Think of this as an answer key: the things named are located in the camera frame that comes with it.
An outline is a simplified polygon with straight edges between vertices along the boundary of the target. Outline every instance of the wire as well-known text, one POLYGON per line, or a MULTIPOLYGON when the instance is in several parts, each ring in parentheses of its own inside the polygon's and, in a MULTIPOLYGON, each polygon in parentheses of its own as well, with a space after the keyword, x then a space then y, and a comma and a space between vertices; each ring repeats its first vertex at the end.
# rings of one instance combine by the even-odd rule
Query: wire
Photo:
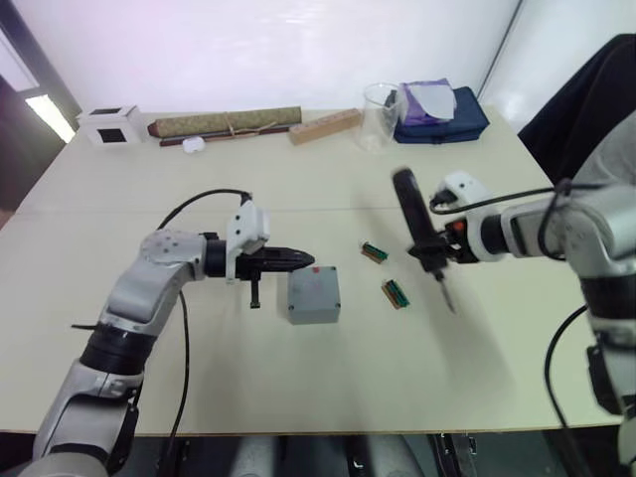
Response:
POLYGON ((74 330, 85 330, 85 331, 93 331, 97 328, 97 325, 71 325, 71 328, 74 330))
MULTIPOLYGON (((197 194, 196 196, 191 197, 187 201, 183 202, 179 206, 177 206, 173 211, 166 216, 166 218, 161 221, 157 230, 164 229, 175 217, 177 217, 186 207, 188 207, 193 202, 196 202, 204 197, 212 196, 214 194, 236 194, 240 196, 241 202, 245 200, 251 199, 251 194, 246 191, 240 191, 238 189, 213 189, 210 191, 202 192, 201 194, 197 194)), ((183 378, 183 390, 181 391, 181 400, 179 401, 179 408, 177 410, 177 415, 175 417, 175 421, 172 425, 172 430, 170 431, 170 436, 168 437, 167 444, 163 447, 161 454, 159 456, 159 463, 157 469, 157 476, 163 477, 166 475, 168 461, 173 452, 173 447, 175 443, 175 439, 177 436, 177 430, 179 428, 179 424, 181 422, 181 417, 183 415, 183 410, 186 406, 186 400, 188 398, 188 386, 190 383, 190 332, 188 328, 188 304, 186 303, 186 297, 183 294, 183 291, 179 291, 179 301, 181 302, 181 309, 183 311, 183 335, 185 342, 185 363, 184 363, 184 378, 183 378)), ((141 397, 141 389, 143 386, 143 382, 141 386, 137 390, 137 395, 134 398, 133 404, 137 405, 139 403, 139 398, 141 397)))
POLYGON ((181 291, 179 292, 179 301, 181 301, 181 308, 183 309, 183 337, 185 342, 186 355, 183 375, 183 390, 181 393, 181 401, 179 402, 179 409, 177 410, 177 416, 175 417, 175 421, 172 425, 170 437, 168 437, 168 443, 163 448, 161 456, 159 457, 159 468, 157 470, 157 475, 159 477, 163 477, 164 475, 166 475, 168 461, 170 459, 170 456, 172 455, 175 439, 177 437, 177 429, 179 428, 179 423, 181 422, 183 409, 186 407, 186 399, 188 398, 188 385, 190 383, 190 331, 188 328, 188 305, 186 304, 186 297, 181 291))
MULTIPOLYGON (((576 191, 592 191, 605 187, 603 184, 571 184, 571 189, 576 191)), ((461 212, 472 211, 484 206, 490 206, 491 204, 497 204, 500 202, 512 201, 514 199, 521 199, 523 197, 536 196, 538 194, 547 194, 549 192, 555 192, 556 187, 543 187, 542 189, 531 189, 524 192, 516 192, 515 194, 508 194, 506 196, 494 197, 487 201, 476 202, 468 206, 458 207, 456 209, 437 209, 437 203, 431 200, 428 203, 428 209, 438 216, 449 216, 451 214, 459 214, 461 212)))
POLYGON ((177 217, 181 211, 183 211, 186 207, 188 207, 193 202, 197 202, 199 199, 203 199, 204 197, 212 196, 213 194, 237 194, 241 198, 241 202, 245 199, 251 199, 251 194, 246 191, 240 191, 238 189, 213 189, 211 191, 205 191, 201 194, 197 194, 194 197, 191 197, 183 204, 177 206, 168 216, 159 224, 157 230, 165 228, 170 221, 172 221, 175 217, 177 217))
POLYGON ((567 329, 567 327, 571 325, 574 320, 578 318, 578 316, 582 315, 585 310, 587 310, 587 306, 581 306, 571 315, 569 315, 565 319, 565 321, 561 323, 561 325, 558 327, 555 334, 553 335, 552 339, 550 340, 548 350, 546 351, 546 360, 544 361, 544 380, 546 382, 546 388, 548 389, 550 401, 553 404, 553 408, 555 409, 556 416, 558 417, 558 421, 560 422, 563 435, 565 436, 565 442, 569 446, 568 452, 573 459, 574 465, 577 467, 576 475, 580 475, 581 477, 592 477, 591 471, 587 467, 587 463, 585 462, 585 459, 583 458, 580 449, 578 448, 578 444, 576 443, 576 440, 574 440, 574 435, 567 425, 565 416, 563 415, 563 412, 558 405, 557 397, 555 396, 555 390, 553 389, 552 378, 550 375, 550 369, 553 362, 553 354, 555 352, 555 348, 557 347, 558 340, 567 329))
POLYGON ((555 194, 550 200, 550 204, 548 205, 544 216, 541 218, 541 223, 539 224, 539 230, 537 232, 537 243, 539 246, 539 250, 543 255, 545 255, 547 258, 551 258, 552 260, 565 261, 565 257, 556 255, 548 250, 548 247, 546 246, 546 232, 548 231, 548 223, 550 222, 550 218, 557 208, 558 197, 560 195, 568 196, 571 189, 572 183, 569 179, 561 179, 558 184, 556 184, 555 194))

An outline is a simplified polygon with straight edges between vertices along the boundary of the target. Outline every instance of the blue pouch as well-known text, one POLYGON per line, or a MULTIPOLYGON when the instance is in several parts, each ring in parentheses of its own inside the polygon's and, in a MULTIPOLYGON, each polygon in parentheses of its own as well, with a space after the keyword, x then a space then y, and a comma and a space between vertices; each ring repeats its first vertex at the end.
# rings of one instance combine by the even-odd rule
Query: blue pouch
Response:
POLYGON ((404 126, 398 121, 394 139, 404 144, 443 144, 479 139, 490 121, 470 87, 459 87, 453 91, 457 101, 453 119, 421 126, 404 126))

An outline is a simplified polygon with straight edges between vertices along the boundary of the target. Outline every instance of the gray plastic box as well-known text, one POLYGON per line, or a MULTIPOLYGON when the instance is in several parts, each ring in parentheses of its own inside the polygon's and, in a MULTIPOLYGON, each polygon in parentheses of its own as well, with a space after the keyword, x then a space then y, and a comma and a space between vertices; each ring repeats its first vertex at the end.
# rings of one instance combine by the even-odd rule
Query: gray plastic box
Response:
POLYGON ((289 273, 287 309, 294 325, 336 323, 340 289, 335 266, 311 266, 289 273))

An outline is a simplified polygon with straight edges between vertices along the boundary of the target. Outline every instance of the white table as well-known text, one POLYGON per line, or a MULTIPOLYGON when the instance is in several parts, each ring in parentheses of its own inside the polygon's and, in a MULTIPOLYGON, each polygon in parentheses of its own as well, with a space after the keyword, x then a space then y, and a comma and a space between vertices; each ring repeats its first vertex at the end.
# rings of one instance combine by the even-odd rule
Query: white table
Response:
MULTIPOLYGON (((69 325, 96 320, 143 237, 179 202, 228 186, 253 191, 270 210, 269 244, 338 266, 343 308, 338 324, 293 326, 284 274, 263 278, 260 310, 249 309, 246 283, 187 285, 192 374, 182 433, 555 427, 543 358, 560 321, 582 303, 567 265, 451 265, 452 315, 404 252, 410 239, 391 184, 400 165, 423 191, 460 168, 496 194, 547 183, 512 130, 487 112, 492 124, 478 142, 394 145, 382 155, 359 151, 349 132, 299 147, 284 135, 214 143, 195 156, 154 142, 96 150, 77 136, 0 232, 0 429, 37 429, 88 337, 69 325), (364 240, 389 260, 360 255, 364 240), (393 310, 380 290, 388 278, 411 306, 393 310)), ((236 198, 206 199, 174 226, 223 234, 236 207, 236 198)), ((573 425, 616 422, 588 384, 591 341, 580 320, 556 350, 556 393, 573 425)), ((182 376, 176 310, 148 362, 138 433, 169 431, 182 376)))

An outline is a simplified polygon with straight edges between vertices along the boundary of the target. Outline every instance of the purple cloth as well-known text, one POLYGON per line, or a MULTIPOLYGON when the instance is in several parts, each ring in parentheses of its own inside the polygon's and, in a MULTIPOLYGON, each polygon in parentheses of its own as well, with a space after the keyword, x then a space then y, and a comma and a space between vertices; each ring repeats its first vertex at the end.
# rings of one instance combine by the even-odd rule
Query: purple cloth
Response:
POLYGON ((450 87, 450 83, 448 79, 436 79, 433 81, 413 81, 413 82, 403 82, 400 84, 404 91, 404 96, 406 97, 406 110, 405 113, 401 115, 401 123, 404 126, 425 126, 427 124, 439 124, 441 122, 448 122, 447 119, 437 119, 436 117, 429 116, 426 114, 421 107, 421 104, 415 99, 410 89, 410 86, 426 86, 430 84, 445 84, 450 87))

